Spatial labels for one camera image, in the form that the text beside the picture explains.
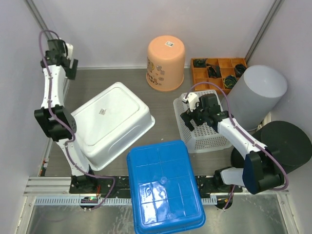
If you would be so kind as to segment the black plastic bucket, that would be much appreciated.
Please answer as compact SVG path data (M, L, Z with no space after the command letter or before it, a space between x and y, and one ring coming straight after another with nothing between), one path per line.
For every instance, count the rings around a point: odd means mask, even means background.
M272 121L252 134L267 146L267 151L285 172L296 170L312 157L312 143L299 127L286 121Z

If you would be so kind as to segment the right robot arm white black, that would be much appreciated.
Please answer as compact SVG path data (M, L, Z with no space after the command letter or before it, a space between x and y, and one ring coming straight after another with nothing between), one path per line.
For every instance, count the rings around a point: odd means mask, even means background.
M190 131L195 126L207 124L224 136L242 159L243 164L240 167L232 165L215 171L216 190L225 192L231 185L241 186L254 195L288 187L287 174L273 157L272 151L244 130L228 110L221 110L217 95L199 97L195 93L187 93L181 100L189 106L180 117Z

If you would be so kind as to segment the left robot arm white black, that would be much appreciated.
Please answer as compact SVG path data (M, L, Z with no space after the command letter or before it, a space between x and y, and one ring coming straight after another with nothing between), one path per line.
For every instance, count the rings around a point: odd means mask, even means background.
M63 86L75 79L78 60L72 58L73 47L62 39L48 41L40 65L44 74L44 97L34 111L35 119L45 135L63 151L71 167L71 187L93 193L98 182L76 139L77 124L64 106Z

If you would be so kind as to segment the blue plastic tub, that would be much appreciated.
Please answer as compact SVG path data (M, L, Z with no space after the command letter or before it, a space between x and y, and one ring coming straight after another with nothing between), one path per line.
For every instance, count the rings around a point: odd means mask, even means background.
M173 234L204 225L204 208L182 140L132 148L127 168L135 233Z

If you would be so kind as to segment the blue perforated basket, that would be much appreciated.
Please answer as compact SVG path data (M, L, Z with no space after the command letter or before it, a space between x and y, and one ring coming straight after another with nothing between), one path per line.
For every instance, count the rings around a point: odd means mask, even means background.
M195 129L190 131L187 128L180 117L189 108L189 105L182 101L185 95L183 93L180 97L176 98L173 101L173 106L180 138L185 143L188 152L190 154L207 153L232 147L232 144L224 136L215 132L206 123L196 126L195 122L191 121Z

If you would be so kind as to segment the white plastic tub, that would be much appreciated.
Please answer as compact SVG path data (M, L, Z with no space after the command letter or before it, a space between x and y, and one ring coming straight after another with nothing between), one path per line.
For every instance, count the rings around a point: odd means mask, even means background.
M108 166L155 124L149 107L116 82L72 113L76 139L94 171Z

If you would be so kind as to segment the grey plastic bucket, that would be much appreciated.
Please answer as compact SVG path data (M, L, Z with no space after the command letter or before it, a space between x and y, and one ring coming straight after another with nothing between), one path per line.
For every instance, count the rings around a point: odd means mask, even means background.
M255 130L287 88L285 77L274 68L250 66L227 94L231 113L245 130Z

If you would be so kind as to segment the orange plastic bucket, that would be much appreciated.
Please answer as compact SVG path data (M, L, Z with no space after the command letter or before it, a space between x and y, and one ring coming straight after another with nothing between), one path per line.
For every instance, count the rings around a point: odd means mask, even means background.
M185 46L174 36L154 38L148 45L146 80L155 90L173 91L184 81Z

